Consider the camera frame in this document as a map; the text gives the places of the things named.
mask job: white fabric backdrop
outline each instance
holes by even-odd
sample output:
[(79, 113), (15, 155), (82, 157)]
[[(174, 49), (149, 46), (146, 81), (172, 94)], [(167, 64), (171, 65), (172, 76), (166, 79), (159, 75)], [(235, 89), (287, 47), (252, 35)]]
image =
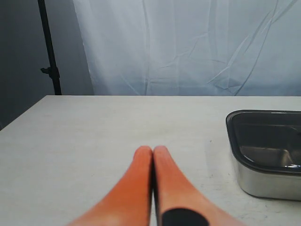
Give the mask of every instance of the white fabric backdrop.
[(96, 95), (301, 95), (298, 0), (73, 0)]

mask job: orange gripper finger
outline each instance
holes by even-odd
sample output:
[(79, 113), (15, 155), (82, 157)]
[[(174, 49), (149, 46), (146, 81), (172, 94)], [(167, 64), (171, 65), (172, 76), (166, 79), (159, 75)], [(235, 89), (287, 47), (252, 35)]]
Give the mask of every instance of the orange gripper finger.
[(139, 147), (112, 190), (68, 226), (148, 226), (151, 212), (152, 150)]
[(243, 226), (211, 203), (184, 176), (168, 149), (154, 149), (158, 226)]

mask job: stainless steel container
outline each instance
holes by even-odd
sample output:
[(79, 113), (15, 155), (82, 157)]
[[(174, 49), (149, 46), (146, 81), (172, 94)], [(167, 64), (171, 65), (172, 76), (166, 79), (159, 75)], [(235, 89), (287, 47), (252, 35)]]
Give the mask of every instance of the stainless steel container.
[(258, 197), (301, 200), (301, 112), (241, 110), (226, 124), (239, 186)]

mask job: wrinkled fabric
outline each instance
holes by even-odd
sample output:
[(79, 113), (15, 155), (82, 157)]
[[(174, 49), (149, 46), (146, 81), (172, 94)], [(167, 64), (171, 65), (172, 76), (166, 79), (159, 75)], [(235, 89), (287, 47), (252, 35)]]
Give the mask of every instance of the wrinkled fabric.
[(73, 0), (96, 95), (301, 95), (298, 0)]

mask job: container rim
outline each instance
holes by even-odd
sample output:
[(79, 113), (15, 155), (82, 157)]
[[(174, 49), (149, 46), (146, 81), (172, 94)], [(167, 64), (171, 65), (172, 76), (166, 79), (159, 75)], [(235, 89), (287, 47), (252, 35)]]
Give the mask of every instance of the container rim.
[(290, 175), (290, 176), (301, 176), (301, 168), (289, 168), (289, 167), (276, 167), (276, 166), (264, 166), (257, 164), (249, 159), (247, 159), (240, 151), (235, 128), (233, 125), (233, 120), (235, 116), (239, 114), (253, 114), (253, 113), (262, 113), (262, 114), (300, 114), (299, 111), (273, 111), (273, 110), (237, 110), (231, 112), (226, 117), (226, 127), (228, 131), (229, 142), (231, 146), (232, 154), (234, 155), (235, 159), (239, 161), (244, 166), (248, 167), (251, 170), (266, 173), (266, 174), (278, 174), (278, 175)]

